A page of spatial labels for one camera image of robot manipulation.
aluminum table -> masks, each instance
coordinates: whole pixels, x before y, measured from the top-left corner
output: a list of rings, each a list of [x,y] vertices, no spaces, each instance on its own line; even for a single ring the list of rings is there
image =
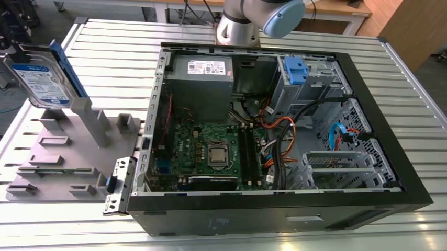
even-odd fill
[[[94,107],[146,118],[160,42],[215,43],[207,26],[90,19],[63,47]],[[102,216],[103,203],[4,199],[30,157],[43,110],[27,102],[0,142],[0,247],[110,250],[446,250],[447,119],[387,43],[377,38],[294,32],[261,36],[263,47],[350,53],[435,204],[353,231],[150,237],[130,216]]]

cpu socket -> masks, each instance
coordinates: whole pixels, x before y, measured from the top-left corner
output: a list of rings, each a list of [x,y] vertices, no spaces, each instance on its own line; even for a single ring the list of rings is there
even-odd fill
[[[208,148],[208,167],[220,171],[228,168],[228,143],[226,141],[210,141]]]

metal bracket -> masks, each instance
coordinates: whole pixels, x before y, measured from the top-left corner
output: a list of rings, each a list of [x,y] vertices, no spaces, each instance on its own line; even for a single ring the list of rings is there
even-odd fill
[[[106,198],[104,216],[128,215],[126,210],[136,163],[138,160],[134,157],[119,158],[116,160],[112,173],[112,177],[116,179],[116,184],[114,193],[107,195]]]

hard drive label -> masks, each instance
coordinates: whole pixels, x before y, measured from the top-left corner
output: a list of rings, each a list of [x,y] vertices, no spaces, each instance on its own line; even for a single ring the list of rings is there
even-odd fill
[[[52,104],[67,104],[70,98],[56,82],[48,67],[40,65],[14,64],[14,70],[32,90],[36,98]]]
[[[226,63],[224,61],[191,60],[188,74],[226,75]]]

blue drive bracket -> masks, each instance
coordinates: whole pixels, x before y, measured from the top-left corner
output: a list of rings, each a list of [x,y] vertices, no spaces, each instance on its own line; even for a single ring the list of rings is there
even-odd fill
[[[333,126],[331,126],[331,129],[330,129],[330,149],[334,150],[335,148],[335,142],[334,142],[334,133],[335,133],[335,129],[337,128],[341,128],[341,134],[342,135],[347,135],[349,137],[354,137],[354,132],[349,132],[349,129],[346,128],[345,124],[342,123],[335,123]]]
[[[303,85],[307,80],[307,65],[301,57],[285,57],[286,71],[291,77],[290,82],[293,85]]]
[[[76,76],[75,70],[71,67],[71,64],[68,62],[68,58],[67,55],[64,53],[64,49],[62,47],[62,45],[56,42],[56,40],[51,41],[50,43],[50,49],[54,52],[54,55],[56,56],[56,60],[58,63],[60,65],[60,67],[63,68],[63,70],[67,73],[67,78],[72,84],[74,89],[76,90],[79,96],[82,98],[88,98],[87,92],[84,90],[84,87],[82,85],[82,82],[79,81],[79,78]]]

